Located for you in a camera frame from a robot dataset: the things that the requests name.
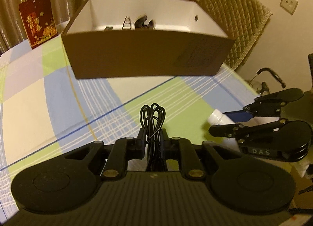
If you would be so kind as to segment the single wall socket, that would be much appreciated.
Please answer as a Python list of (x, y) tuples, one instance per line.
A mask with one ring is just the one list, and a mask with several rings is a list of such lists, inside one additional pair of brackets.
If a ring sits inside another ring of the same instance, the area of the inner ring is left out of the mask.
[(281, 0), (280, 7), (287, 11), (290, 15), (293, 15), (298, 6), (297, 0)]

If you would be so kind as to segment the brown cardboard box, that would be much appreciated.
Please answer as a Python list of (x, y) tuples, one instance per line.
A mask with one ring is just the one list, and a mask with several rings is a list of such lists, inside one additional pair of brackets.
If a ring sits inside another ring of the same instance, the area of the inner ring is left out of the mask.
[[(155, 29), (135, 29), (143, 15)], [(235, 42), (196, 0), (86, 0), (61, 38), (77, 79), (212, 76)]]

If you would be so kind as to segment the dark green ointment tube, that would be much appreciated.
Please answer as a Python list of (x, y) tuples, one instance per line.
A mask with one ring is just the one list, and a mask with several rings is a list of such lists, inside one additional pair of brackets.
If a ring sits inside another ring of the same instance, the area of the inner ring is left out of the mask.
[(106, 27), (104, 28), (104, 31), (111, 31), (111, 30), (113, 30), (113, 27), (112, 27), (112, 26), (106, 26)]

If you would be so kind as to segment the red gift bag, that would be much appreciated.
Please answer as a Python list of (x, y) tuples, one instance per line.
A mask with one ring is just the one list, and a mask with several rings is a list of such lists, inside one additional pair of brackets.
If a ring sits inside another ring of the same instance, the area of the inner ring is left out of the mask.
[(50, 0), (21, 0), (19, 13), (31, 49), (58, 35)]

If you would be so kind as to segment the metal hair clip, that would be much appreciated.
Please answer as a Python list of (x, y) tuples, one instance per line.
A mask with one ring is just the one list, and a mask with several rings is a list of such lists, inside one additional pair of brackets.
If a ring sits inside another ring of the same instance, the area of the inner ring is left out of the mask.
[(131, 30), (132, 29), (132, 21), (129, 16), (126, 16), (124, 22), (122, 24), (122, 30)]

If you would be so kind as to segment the checked tablecloth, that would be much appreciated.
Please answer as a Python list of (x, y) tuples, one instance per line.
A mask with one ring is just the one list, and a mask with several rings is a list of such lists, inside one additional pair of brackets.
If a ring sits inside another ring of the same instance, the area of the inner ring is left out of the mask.
[(165, 108), (164, 128), (199, 144), (215, 110), (256, 97), (223, 65), (213, 76), (78, 80), (56, 37), (36, 49), (23, 41), (1, 55), (1, 221), (17, 212), (12, 179), (23, 169), (95, 140), (137, 136), (143, 105)]

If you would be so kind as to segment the dark brown scrunchie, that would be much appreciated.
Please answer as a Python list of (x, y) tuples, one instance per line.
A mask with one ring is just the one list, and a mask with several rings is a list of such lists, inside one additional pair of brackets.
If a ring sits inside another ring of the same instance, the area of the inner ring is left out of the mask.
[(153, 30), (155, 29), (156, 23), (155, 20), (150, 20), (147, 24), (145, 23), (147, 21), (148, 17), (147, 15), (143, 15), (139, 17), (135, 23), (135, 29), (148, 29), (148, 30)]

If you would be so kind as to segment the glass kettle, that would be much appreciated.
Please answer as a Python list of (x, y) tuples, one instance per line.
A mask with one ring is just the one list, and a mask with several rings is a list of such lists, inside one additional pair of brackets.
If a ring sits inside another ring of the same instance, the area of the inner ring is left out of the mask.
[(258, 95), (263, 96), (271, 93), (266, 81), (261, 82), (256, 80), (261, 73), (269, 73), (281, 85), (281, 87), (285, 89), (286, 83), (281, 79), (281, 77), (273, 69), (264, 67), (259, 69), (253, 78), (246, 80), (248, 85), (250, 85)]

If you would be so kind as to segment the quilted beige chair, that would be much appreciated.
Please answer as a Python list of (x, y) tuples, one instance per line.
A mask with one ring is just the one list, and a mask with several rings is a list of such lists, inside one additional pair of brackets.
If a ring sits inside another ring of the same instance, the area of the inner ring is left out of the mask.
[(225, 64), (236, 70), (243, 65), (272, 16), (259, 0), (198, 0), (200, 6), (231, 38), (235, 39)]

